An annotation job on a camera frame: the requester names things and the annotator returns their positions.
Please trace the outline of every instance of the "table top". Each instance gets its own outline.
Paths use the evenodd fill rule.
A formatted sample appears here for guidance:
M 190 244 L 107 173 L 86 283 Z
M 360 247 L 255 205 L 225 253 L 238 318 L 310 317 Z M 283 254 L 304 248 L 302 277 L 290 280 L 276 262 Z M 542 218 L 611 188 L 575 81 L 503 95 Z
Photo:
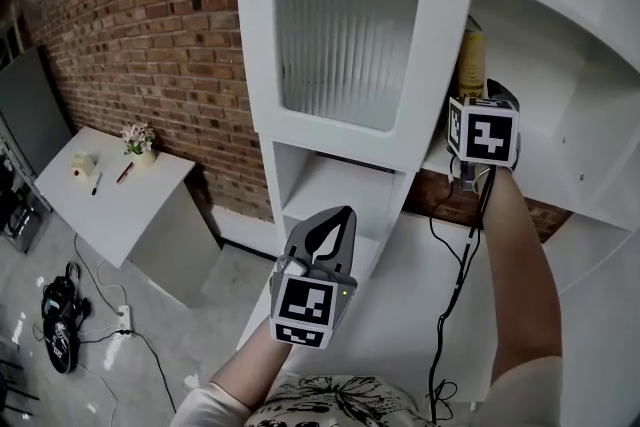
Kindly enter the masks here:
M 184 180 L 193 162 L 160 152 L 148 168 L 134 166 L 116 180 L 131 162 L 117 137 L 85 127 L 60 150 L 36 180 L 51 206 L 85 241 L 120 267 L 153 217 Z M 86 180 L 73 176 L 76 153 L 91 155 L 96 167 Z M 91 195 L 102 173 L 95 196 Z

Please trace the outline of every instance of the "power outlet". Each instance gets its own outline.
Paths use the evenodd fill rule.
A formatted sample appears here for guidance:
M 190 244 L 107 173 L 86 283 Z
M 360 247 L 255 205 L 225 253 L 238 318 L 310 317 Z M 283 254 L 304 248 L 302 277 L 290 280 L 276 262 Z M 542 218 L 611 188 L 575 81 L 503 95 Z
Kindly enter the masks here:
M 118 308 L 118 312 L 120 316 L 118 317 L 118 329 L 122 329 L 124 331 L 131 331 L 131 308 L 127 305 L 120 306 Z

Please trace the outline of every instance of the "gray floor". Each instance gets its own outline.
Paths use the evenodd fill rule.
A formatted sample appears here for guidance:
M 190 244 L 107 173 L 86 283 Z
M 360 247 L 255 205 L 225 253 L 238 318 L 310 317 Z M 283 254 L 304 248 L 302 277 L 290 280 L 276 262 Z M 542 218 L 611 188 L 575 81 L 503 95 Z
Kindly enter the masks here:
M 8 404 L 34 414 L 27 417 L 5 411 L 10 425 L 109 425 L 114 399 L 103 382 L 81 368 L 70 375 L 58 374 L 44 343 L 37 342 L 32 334 L 33 323 L 41 325 L 43 285 L 64 274 L 67 262 L 78 261 L 73 236 L 74 232 L 54 215 L 27 256 L 0 239 L 0 357 L 22 364 L 25 371 L 22 374 L 0 367 L 19 381 L 21 388 L 41 399 L 34 402 L 10 394 Z M 82 239 L 78 240 L 78 249 L 95 276 L 102 259 Z M 192 310 L 149 285 L 131 264 L 115 269 L 105 263 L 100 278 L 126 289 L 133 327 L 158 353 L 177 406 L 192 387 L 206 382 L 233 354 L 270 268 L 269 261 L 226 246 L 203 287 L 200 305 Z M 94 306 L 94 314 L 82 330 L 117 324 L 117 317 L 82 270 L 80 291 Z M 103 294 L 116 307 L 123 304 L 120 289 L 103 289 Z M 95 340 L 111 331 L 89 333 L 83 338 Z M 79 356 L 80 363 L 104 378 L 117 398 L 113 425 L 167 425 L 173 412 L 153 355 L 141 338 L 118 337 L 82 345 Z

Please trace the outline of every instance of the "human arm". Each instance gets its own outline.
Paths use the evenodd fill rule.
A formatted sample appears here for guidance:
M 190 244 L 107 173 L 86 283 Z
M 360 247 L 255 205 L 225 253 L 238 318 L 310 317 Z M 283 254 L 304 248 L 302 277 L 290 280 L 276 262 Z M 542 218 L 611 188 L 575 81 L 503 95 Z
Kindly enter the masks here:
M 492 382 L 546 356 L 562 356 L 560 302 L 549 263 L 511 172 L 498 168 L 483 217 L 498 348 Z
M 267 397 L 290 352 L 290 344 L 271 338 L 269 319 L 265 319 L 211 382 L 255 411 Z

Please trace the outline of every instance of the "white t-shirt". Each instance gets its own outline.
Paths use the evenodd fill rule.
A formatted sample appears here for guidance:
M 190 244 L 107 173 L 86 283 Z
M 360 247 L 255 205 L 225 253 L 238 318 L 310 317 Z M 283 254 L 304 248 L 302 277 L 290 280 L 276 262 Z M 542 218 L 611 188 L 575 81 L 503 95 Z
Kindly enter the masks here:
M 557 427 L 562 359 L 543 358 L 507 372 L 472 427 Z M 193 390 L 171 427 L 418 427 L 430 425 L 405 393 L 376 377 L 282 375 L 253 414 L 214 383 Z

